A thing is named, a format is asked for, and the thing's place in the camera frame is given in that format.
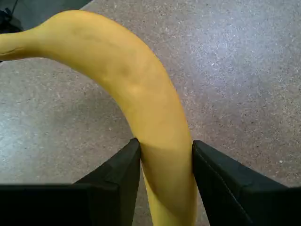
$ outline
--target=yellow banana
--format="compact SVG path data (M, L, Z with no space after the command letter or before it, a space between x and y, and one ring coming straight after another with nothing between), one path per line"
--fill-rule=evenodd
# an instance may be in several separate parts
M126 28L85 11L0 35L0 60L45 57L87 75L116 100L142 146L153 224L194 225L191 137L177 93L153 52Z

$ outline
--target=banana bruise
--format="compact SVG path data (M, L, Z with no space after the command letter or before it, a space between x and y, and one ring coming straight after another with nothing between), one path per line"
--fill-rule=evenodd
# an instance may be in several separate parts
M194 225L191 137L178 95L154 53L101 15L65 11L31 30L0 35L0 60L45 57L103 86L141 143L153 224Z

